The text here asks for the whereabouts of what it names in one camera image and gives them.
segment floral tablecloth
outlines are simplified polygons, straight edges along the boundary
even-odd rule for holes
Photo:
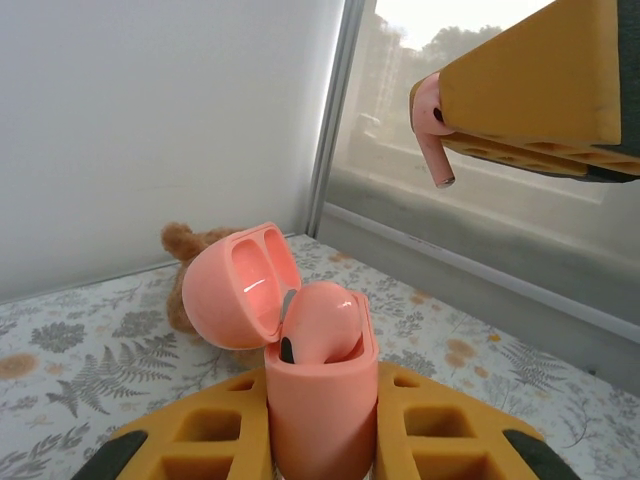
[[[305,282],[370,299],[381,359],[527,421],[583,479],[640,479],[640,401],[305,236]],[[176,267],[0,306],[0,479],[68,480],[121,425],[245,370],[169,327]]]

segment white wall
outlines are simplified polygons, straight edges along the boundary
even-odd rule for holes
[[[0,302],[300,230],[342,0],[0,3]]]

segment pink earbud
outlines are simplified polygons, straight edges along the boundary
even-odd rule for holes
[[[292,298],[280,336],[280,358],[302,364],[333,363],[347,357],[362,336],[353,295],[338,284],[305,285]]]
[[[440,73],[425,78],[418,87],[413,99],[411,118],[413,130],[427,162],[433,181],[438,188],[452,185],[456,177],[442,146],[440,137],[449,135],[454,130],[444,124],[440,108],[440,89],[438,79]]]

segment window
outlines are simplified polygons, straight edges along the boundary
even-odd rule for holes
[[[412,85],[548,3],[378,0],[362,21],[327,202],[640,325],[640,181],[556,179],[448,151],[457,181],[438,190],[409,125]]]

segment teddy bear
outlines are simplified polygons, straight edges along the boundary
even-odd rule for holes
[[[187,334],[197,334],[189,321],[182,303],[182,283],[187,268],[193,260],[207,247],[243,228],[220,227],[207,232],[194,233],[185,223],[171,222],[165,225],[161,233],[164,249],[176,260],[180,267],[176,272],[173,288],[167,297],[167,317],[172,328]],[[263,364],[263,349],[231,352],[242,366],[254,368]]]

